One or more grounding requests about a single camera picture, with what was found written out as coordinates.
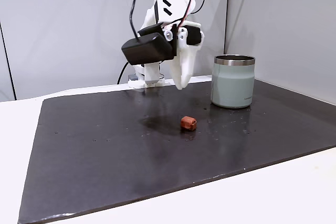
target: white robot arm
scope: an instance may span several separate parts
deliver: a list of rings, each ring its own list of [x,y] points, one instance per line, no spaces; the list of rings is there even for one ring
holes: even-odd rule
[[[172,78],[178,89],[183,89],[187,86],[193,74],[196,53],[200,50],[204,40],[204,34],[200,29],[201,25],[185,20],[188,14],[193,11],[195,5],[195,0],[154,0],[154,5],[151,9],[148,9],[145,21],[139,31],[141,36],[158,31],[172,46],[172,57],[165,60],[170,66]],[[128,45],[125,43],[127,46],[124,45],[122,47],[128,60],[133,58],[133,56],[135,57],[134,54],[137,54],[136,52],[145,54],[144,51],[147,48],[143,45],[148,45],[147,41],[149,40],[135,42],[133,39],[130,41],[127,42]],[[142,58],[144,62],[148,62],[145,55]],[[130,80],[129,85],[137,88],[164,85],[164,79],[160,79],[160,62],[131,63],[135,68],[138,80]]]

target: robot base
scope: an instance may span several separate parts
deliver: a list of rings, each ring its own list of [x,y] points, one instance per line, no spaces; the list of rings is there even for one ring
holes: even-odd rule
[[[128,86],[133,89],[144,89],[151,87],[162,87],[165,86],[164,78],[160,79],[157,83],[154,84],[146,84],[144,80],[136,80],[136,81],[128,81]]]

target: white table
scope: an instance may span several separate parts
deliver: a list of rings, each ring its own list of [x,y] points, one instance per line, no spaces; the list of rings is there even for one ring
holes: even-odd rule
[[[125,89],[127,84],[82,88],[0,103],[0,223],[17,223],[42,101]],[[336,148],[57,223],[336,223],[335,201]]]

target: black cable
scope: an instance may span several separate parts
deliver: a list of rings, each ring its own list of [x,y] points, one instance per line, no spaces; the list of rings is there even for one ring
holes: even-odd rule
[[[134,36],[135,36],[136,40],[139,41],[137,32],[136,32],[135,29],[134,29],[134,26],[133,26],[133,20],[132,20],[132,15],[133,15],[134,7],[135,7],[135,1],[136,1],[136,0],[133,0],[132,7],[131,7],[131,12],[130,12],[130,23],[131,23],[131,27],[132,27]]]
[[[191,0],[189,0],[187,9],[185,10],[185,13],[184,13],[184,16],[183,16],[182,19],[181,19],[181,22],[180,22],[179,25],[177,26],[177,29],[180,28],[180,26],[182,25],[183,21],[186,19],[187,15],[188,15],[188,10],[189,10],[189,8],[190,8],[190,5],[191,5]]]
[[[11,84],[12,84],[12,89],[13,89],[13,95],[14,95],[14,100],[16,101],[16,93],[15,93],[15,88],[14,88],[14,82],[13,82],[13,77],[12,77],[12,72],[11,72],[11,68],[9,67],[9,60],[8,60],[8,55],[7,55],[7,50],[6,50],[6,45],[5,45],[5,38],[4,38],[4,33],[2,32],[2,26],[0,23],[0,36],[2,37],[2,42],[4,44],[4,49],[5,49],[5,56],[6,56],[6,60],[7,60],[7,66],[8,66],[8,72],[9,72],[9,77],[11,79]]]
[[[198,12],[202,9],[202,7],[203,7],[203,5],[204,5],[204,2],[205,2],[205,0],[203,0],[203,2],[202,2],[202,4],[201,4],[200,8],[199,8],[197,11],[195,11],[195,12],[193,12],[193,13],[191,13],[191,14],[198,13]]]
[[[121,73],[120,73],[120,75],[119,75],[119,79],[118,79],[118,82],[117,82],[117,84],[119,84],[119,83],[120,83],[120,79],[121,79],[121,77],[122,77],[122,74],[124,73],[124,71],[125,71],[125,68],[127,67],[127,65],[128,65],[128,62],[126,62],[125,66],[122,68],[122,70],[121,70]]]

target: small red object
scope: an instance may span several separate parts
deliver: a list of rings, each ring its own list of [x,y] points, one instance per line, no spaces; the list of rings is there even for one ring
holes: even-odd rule
[[[194,131],[196,127],[197,127],[196,119],[191,118],[190,116],[185,116],[181,119],[181,128],[188,131]]]

